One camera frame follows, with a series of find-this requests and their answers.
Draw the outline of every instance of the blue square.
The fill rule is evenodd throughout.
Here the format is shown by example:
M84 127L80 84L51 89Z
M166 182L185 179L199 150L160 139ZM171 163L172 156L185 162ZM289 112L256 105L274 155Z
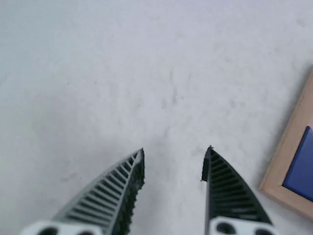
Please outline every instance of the blue square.
M313 202L313 131L307 126L283 186Z

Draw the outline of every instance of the blue panel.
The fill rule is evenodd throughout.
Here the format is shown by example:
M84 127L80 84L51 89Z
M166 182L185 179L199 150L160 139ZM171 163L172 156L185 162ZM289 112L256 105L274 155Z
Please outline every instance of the blue panel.
M313 131L307 127L283 186L313 201Z

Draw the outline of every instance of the screw hole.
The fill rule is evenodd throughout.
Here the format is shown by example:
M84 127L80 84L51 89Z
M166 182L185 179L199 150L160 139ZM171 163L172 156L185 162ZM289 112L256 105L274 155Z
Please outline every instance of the screw hole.
M236 234L234 227L228 223L219 223L216 230L223 234Z
M255 232L255 235L273 235L270 231L265 230L265 229L258 229Z
M48 227L43 230L41 230L38 235L56 235L58 233L58 229L54 227Z

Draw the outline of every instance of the wooden picture frame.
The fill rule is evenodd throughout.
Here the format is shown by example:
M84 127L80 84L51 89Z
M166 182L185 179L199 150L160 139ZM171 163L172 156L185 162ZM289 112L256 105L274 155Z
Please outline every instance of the wooden picture frame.
M306 82L260 186L260 190L265 195L313 219L313 202L283 186L286 174L307 126L313 127L313 72L311 72Z

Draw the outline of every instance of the light wood border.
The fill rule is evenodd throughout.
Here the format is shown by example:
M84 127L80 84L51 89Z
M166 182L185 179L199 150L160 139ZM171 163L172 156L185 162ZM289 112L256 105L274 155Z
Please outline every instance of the light wood border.
M313 202L282 186L307 126L313 127L313 71L260 186L265 195L313 219Z

